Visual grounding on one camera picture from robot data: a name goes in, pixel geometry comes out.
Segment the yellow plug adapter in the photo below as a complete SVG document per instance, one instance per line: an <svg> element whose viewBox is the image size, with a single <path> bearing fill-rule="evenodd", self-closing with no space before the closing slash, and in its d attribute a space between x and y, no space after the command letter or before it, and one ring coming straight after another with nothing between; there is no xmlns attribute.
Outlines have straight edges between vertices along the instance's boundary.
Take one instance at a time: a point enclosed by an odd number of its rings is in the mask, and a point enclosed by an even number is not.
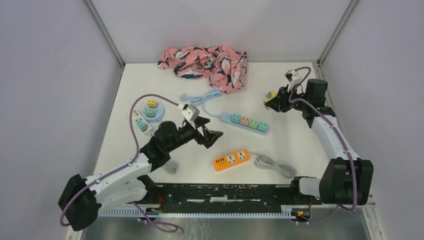
<svg viewBox="0 0 424 240"><path fill-rule="evenodd" d="M269 102L271 99L275 98L277 95L276 91L269 91L265 96L266 100L263 101L263 104Z"/></svg>

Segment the orange power strip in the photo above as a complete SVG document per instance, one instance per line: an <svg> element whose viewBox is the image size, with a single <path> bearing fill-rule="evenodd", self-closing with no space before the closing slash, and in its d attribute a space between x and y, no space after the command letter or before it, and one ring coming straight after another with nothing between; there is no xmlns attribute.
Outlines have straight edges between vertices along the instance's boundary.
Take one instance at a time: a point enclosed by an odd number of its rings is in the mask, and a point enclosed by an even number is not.
<svg viewBox="0 0 424 240"><path fill-rule="evenodd" d="M216 172L232 168L247 162L250 159L250 154L246 149L241 149L233 153L218 157L212 161Z"/></svg>

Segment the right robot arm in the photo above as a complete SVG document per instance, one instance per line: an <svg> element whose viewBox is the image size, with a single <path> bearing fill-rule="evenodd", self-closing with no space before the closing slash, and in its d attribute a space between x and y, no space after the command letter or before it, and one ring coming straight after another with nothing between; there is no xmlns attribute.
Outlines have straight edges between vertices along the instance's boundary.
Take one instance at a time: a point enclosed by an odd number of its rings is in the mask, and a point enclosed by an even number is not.
<svg viewBox="0 0 424 240"><path fill-rule="evenodd" d="M311 196L344 208L363 206L368 202L374 166L370 160L362 159L344 137L334 110L325 105L327 88L326 81L309 79L305 92L297 93L296 86L290 83L263 102L278 113L300 111L329 159L321 178L295 177L288 196L295 204L302 204Z"/></svg>

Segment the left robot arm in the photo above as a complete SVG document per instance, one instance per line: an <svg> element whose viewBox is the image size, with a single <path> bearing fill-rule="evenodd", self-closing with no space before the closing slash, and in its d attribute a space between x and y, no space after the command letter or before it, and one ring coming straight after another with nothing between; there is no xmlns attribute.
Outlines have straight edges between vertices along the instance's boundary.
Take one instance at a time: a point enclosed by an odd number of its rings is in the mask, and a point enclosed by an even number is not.
<svg viewBox="0 0 424 240"><path fill-rule="evenodd" d="M171 159L172 151L192 140L210 148L223 132L209 130L206 127L209 122L201 116L193 122L185 119L181 127L173 121L163 121L128 162L85 178L80 174L72 176L58 200L59 224L80 231L109 209L140 200L147 204L154 202L157 189L139 178L162 167Z"/></svg>

